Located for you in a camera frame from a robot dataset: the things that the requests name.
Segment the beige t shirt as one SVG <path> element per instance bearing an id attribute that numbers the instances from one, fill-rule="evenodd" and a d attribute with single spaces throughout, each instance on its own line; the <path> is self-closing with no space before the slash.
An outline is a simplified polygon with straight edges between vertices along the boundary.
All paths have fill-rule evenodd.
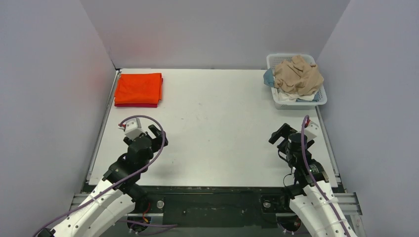
<path id="1" fill-rule="evenodd" d="M 275 66 L 273 76 L 275 88 L 299 96 L 315 94 L 324 82 L 318 65 L 307 62 L 302 55 L 295 55 Z"/>

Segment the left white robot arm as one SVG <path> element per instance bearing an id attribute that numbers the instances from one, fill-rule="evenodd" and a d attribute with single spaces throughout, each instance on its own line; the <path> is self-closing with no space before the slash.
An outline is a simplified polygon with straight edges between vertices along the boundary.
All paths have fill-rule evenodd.
<path id="1" fill-rule="evenodd" d="M 119 128 L 125 133 L 127 152 L 109 166 L 78 207 L 60 216 L 61 222 L 54 227 L 38 230 L 36 236 L 97 237 L 125 214 L 146 209 L 146 193 L 137 181 L 168 145 L 167 135 L 156 122 L 148 127 L 154 134 L 151 137 L 136 118 L 120 123 Z"/>

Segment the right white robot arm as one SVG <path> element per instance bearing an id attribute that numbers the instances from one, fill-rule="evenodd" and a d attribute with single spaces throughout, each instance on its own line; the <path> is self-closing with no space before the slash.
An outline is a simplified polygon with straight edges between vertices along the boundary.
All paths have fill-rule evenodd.
<path id="1" fill-rule="evenodd" d="M 323 166 L 309 152 L 314 144 L 318 125 L 308 121 L 303 131 L 284 123 L 271 134 L 270 144 L 277 146 L 278 156 L 291 169 L 294 183 L 279 198 L 280 207 L 295 213 L 313 237 L 354 237 L 355 231 L 338 203 Z"/>

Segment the white t shirt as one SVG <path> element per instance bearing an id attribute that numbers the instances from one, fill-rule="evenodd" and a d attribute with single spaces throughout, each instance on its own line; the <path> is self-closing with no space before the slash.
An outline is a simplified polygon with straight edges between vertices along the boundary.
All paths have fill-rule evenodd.
<path id="1" fill-rule="evenodd" d="M 281 90 L 278 91 L 277 98 L 282 102 L 317 102 L 319 100 L 317 93 L 302 96 L 298 93 L 287 93 Z"/>

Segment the folded red t shirt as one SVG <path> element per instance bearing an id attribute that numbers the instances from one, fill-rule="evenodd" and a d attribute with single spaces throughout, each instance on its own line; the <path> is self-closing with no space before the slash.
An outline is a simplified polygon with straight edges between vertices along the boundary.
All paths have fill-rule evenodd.
<path id="1" fill-rule="evenodd" d="M 114 103 L 119 108 L 157 108 L 158 104 L 153 103 Z"/>

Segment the folded orange t shirt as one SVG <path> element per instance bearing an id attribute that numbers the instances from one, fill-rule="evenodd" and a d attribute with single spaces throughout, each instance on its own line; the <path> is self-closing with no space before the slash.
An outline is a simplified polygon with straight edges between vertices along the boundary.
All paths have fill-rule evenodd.
<path id="1" fill-rule="evenodd" d="M 161 73 L 122 74 L 115 91 L 116 103 L 153 103 L 162 99 Z"/>

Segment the blue t shirt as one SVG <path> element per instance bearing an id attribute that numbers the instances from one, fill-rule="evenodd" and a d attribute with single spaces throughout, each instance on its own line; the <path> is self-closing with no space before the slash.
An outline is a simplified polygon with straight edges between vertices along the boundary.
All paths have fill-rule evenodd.
<path id="1" fill-rule="evenodd" d="M 273 88 L 274 82 L 275 82 L 275 77 L 273 75 L 272 69 L 267 69 L 267 71 L 263 74 L 263 83 L 266 86 Z"/>

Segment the white plastic basket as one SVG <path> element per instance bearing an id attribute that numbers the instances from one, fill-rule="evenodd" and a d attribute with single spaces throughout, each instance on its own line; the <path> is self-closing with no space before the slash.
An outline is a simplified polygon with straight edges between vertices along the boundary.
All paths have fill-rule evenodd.
<path id="1" fill-rule="evenodd" d="M 268 70 L 265 72 L 264 84 L 270 87 L 271 94 L 278 110 L 290 109 L 290 110 L 309 110 L 312 107 L 324 105 L 327 102 L 327 95 L 324 86 L 316 91 L 313 96 L 306 96 L 303 98 L 296 98 L 295 96 L 286 94 L 280 88 L 274 87 L 274 69 L 277 65 L 282 63 L 284 60 L 290 61 L 293 56 L 300 55 L 307 63 L 314 64 L 315 60 L 308 54 L 298 53 L 272 53 L 267 55 L 266 63 Z"/>

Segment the aluminium rail frame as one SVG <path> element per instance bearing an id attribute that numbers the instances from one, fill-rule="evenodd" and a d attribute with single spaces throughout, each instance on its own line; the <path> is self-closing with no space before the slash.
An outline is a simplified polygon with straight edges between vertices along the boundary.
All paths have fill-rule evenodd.
<path id="1" fill-rule="evenodd" d="M 92 191 L 108 166 L 126 151 L 118 123 L 131 115 L 159 121 L 169 145 L 139 180 L 140 186 L 283 187 L 290 169 L 268 143 L 283 123 L 298 128 L 305 115 L 320 132 L 310 148 L 325 168 L 342 210 L 361 212 L 354 193 L 343 190 L 318 107 L 278 110 L 263 70 L 162 69 L 163 100 L 155 109 L 110 104 L 82 194 Z"/>

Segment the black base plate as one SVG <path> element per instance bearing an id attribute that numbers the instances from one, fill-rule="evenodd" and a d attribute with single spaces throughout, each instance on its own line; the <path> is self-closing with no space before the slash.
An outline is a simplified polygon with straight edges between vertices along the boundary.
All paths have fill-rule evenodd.
<path id="1" fill-rule="evenodd" d="M 127 215 L 134 220 L 161 217 L 163 224 L 187 228 L 274 228 L 279 216 L 291 220 L 290 201 L 299 187 L 143 186 L 144 199 Z"/>

